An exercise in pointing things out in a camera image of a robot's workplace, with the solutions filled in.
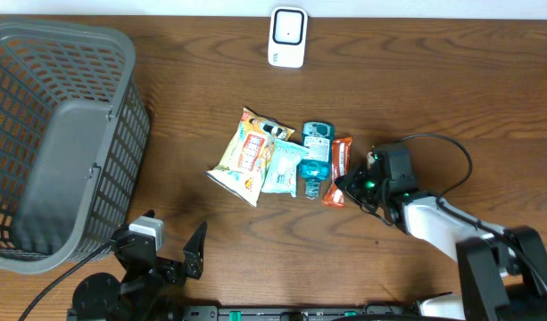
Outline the teal mouthwash bottle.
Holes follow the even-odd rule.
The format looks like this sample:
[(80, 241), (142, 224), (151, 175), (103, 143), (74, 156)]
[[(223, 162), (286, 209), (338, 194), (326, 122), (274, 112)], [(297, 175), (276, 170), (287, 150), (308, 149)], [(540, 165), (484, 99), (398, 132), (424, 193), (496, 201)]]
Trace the teal mouthwash bottle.
[(331, 175), (331, 144), (335, 138), (332, 124), (309, 121), (303, 124), (302, 144), (308, 150), (299, 164), (300, 176), (305, 180), (305, 196), (314, 200), (321, 184)]

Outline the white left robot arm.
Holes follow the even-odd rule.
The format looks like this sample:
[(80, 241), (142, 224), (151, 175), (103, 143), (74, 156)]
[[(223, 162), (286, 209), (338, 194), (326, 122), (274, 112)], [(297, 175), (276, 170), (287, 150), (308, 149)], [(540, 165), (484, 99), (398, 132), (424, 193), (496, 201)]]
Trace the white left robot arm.
[(184, 309), (164, 294), (203, 274), (203, 222), (183, 248), (184, 260), (158, 255), (165, 243), (164, 223), (149, 210), (111, 236), (110, 250), (125, 269), (119, 280), (109, 273), (85, 278), (76, 288), (69, 320), (182, 320)]

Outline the red snack bar wrapper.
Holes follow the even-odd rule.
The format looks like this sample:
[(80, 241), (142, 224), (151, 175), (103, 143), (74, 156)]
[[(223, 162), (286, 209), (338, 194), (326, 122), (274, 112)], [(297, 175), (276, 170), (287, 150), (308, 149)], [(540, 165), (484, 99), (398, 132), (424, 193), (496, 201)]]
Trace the red snack bar wrapper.
[(321, 201), (325, 207), (344, 207), (344, 194), (337, 187), (336, 180), (348, 172), (352, 141), (353, 138), (348, 136), (337, 138), (331, 144), (331, 185)]

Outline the orange wiper sheet bag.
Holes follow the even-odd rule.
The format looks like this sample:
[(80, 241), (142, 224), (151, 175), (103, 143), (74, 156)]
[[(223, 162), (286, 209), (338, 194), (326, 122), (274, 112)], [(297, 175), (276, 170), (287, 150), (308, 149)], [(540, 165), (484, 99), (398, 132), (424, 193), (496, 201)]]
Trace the orange wiper sheet bag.
[(294, 129), (248, 107), (219, 164), (206, 176), (253, 207), (257, 206), (274, 152), (275, 140), (287, 141)]

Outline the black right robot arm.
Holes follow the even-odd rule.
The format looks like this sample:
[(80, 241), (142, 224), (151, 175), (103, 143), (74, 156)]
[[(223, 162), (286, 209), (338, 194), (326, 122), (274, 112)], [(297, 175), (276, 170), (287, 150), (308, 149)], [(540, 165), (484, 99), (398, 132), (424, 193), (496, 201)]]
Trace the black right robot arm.
[(377, 156), (336, 180), (362, 209), (453, 259), (467, 320), (547, 320), (547, 253), (528, 226), (488, 224), (419, 189), (408, 160)]

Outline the teal package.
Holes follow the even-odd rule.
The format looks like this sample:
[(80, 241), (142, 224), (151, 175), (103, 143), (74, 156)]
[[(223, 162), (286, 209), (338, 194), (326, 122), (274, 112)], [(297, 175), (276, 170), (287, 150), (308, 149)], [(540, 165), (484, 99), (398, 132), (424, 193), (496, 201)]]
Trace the teal package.
[(308, 149), (299, 144), (276, 139), (269, 169), (261, 188), (263, 193), (297, 194), (297, 168), (308, 154)]

